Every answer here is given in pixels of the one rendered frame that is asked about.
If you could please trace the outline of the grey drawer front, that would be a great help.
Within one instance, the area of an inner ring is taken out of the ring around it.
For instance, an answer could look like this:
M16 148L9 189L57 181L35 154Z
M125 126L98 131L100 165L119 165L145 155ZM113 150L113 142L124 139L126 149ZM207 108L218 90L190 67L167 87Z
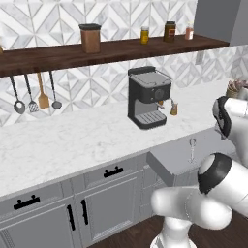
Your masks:
M25 202L29 200L32 195L39 197L41 200L19 210L14 210L13 205L16 204L17 200L22 200L23 202ZM25 193L20 196L13 197L11 199L0 201L0 221L17 216L18 214L25 213L29 210L35 209L36 207L42 206L45 203L61 200L62 198L62 187L60 183L57 183L34 190L32 192Z
M112 171L116 166L118 166L119 168L123 168L124 171L116 174L116 175L112 175L110 177L104 178L104 172L105 170L108 171ZM83 178L84 178L84 185L86 189L89 189L91 187L95 187L97 185L103 184L105 182L111 181L115 178L127 175L129 173L138 171L140 169L140 163L139 163L139 158L129 158L127 160L123 160L120 161L118 163L114 163L111 165L107 165L105 167L87 172Z

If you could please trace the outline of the open grey drawer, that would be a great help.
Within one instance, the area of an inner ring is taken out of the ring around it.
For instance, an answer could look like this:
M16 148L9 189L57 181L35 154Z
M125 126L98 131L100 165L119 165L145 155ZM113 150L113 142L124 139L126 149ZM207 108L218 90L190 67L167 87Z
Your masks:
M197 141L193 163L190 162L190 138ZM209 128L152 148L146 161L168 187L191 186L198 183L198 167L202 160L215 152L230 155L235 152L235 147L228 139L221 140L220 135Z

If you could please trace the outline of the black espresso machine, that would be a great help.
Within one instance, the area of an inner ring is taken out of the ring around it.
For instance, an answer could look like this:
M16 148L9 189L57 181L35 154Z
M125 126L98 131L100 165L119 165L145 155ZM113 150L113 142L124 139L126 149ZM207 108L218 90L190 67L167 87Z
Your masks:
M153 66L128 70L128 117L143 130L163 126L167 117L159 111L171 94L171 77Z

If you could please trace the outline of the small amber glass cup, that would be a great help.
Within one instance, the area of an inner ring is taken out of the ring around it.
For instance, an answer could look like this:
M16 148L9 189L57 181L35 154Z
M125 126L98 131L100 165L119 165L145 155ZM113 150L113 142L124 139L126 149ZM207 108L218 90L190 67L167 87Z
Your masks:
M170 115L176 116L178 113L178 103L174 100L171 100L171 110Z

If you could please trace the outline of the grey cupboard door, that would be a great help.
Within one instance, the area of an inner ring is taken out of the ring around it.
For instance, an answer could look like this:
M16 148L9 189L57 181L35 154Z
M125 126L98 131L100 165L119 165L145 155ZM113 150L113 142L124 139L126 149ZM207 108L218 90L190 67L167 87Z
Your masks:
M52 203L0 224L0 248L75 248L68 204Z
M153 215L150 199L156 189L164 188L166 184L148 165L143 167L142 191L139 207L139 219L141 221Z
M82 246L88 247L133 226L140 219L142 171L76 193ZM82 217L81 201L86 200L88 225Z

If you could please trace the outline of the hanging metal spoon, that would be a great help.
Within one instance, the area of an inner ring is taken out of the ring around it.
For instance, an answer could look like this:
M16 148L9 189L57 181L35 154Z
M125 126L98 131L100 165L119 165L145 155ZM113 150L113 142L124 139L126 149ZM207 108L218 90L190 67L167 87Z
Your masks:
M53 82L53 76L52 76L52 72L49 72L49 77L50 77L50 83L51 83L51 89L52 92L55 92L55 88L54 88L54 82ZM62 103L57 101L56 99L53 101L52 103L52 107L54 109L60 109L62 107Z

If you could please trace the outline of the hanging wooden spatula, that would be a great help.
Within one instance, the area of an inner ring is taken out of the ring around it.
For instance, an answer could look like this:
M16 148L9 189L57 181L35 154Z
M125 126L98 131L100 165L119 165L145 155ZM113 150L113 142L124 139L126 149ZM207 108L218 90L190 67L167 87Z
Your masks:
M39 106L41 109L47 109L49 107L49 99L48 99L48 96L44 93L42 76L40 73L37 73L37 77L38 77L38 83L40 87L40 96L38 98Z

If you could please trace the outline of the yellow spice jar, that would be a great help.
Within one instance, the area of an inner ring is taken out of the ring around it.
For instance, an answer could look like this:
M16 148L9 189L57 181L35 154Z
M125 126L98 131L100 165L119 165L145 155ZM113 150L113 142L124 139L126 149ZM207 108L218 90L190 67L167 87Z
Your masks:
M140 43L146 45L149 39L149 28L147 26L142 26L140 30Z

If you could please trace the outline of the brown canister with black lid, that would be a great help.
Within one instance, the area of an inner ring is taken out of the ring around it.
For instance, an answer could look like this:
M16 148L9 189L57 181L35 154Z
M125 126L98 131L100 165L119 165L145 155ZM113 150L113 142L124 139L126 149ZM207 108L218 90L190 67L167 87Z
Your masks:
M82 49L85 53L98 53L100 51L101 26L97 23L80 24Z

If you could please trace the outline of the hanging metal slotted spatula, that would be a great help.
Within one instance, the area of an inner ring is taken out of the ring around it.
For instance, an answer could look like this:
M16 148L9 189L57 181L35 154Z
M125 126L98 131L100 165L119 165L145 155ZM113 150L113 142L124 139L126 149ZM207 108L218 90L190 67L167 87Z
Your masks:
M27 90L28 90L29 96L32 96L31 88L30 88L30 85L29 85L28 76L27 75L24 75L24 77L25 77L25 82L26 82L26 86L27 86ZM29 110L31 112L37 112L39 110L39 107L38 107L37 103L33 99L30 99L30 103L28 104L28 107L29 107Z

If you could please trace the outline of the dark brown jar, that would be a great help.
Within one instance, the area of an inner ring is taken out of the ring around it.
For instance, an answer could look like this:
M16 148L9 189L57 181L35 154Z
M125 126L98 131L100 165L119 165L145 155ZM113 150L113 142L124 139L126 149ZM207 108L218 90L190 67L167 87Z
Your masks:
M165 24L164 41L172 43L175 37L176 24L174 21L167 21Z

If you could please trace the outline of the hanging metal ladle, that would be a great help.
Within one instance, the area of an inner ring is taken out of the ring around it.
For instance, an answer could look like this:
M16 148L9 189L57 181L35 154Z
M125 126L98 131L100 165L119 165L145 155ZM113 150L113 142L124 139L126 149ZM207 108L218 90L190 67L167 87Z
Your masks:
M16 101L14 103L14 109L17 113L24 114L25 104L18 98L14 77L10 76L10 79L11 79L12 87L13 87L15 97L16 97Z

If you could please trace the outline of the pot with kitchen tools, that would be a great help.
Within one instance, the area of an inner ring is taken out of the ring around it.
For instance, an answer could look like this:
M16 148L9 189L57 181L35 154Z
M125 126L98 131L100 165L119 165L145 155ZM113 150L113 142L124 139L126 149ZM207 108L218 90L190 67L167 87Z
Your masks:
M239 79L230 80L226 95L231 98L248 101L248 81Z

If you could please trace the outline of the dark wooden wall shelf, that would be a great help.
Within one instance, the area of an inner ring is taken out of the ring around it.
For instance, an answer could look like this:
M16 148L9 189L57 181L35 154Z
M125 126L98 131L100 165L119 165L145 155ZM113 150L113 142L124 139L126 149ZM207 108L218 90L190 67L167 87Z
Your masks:
M102 42L99 53L87 54L82 44L5 50L0 53L0 78L38 72L70 69L184 52L228 47L228 42L195 35L185 40L177 35L173 43L152 37L147 45L139 39Z

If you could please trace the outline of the grey wall cupboard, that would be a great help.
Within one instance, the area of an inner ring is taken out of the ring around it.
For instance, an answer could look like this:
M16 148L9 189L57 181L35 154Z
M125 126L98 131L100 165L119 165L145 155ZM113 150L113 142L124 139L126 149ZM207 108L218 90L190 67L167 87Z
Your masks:
M248 0L198 0L194 31L231 47L248 45Z

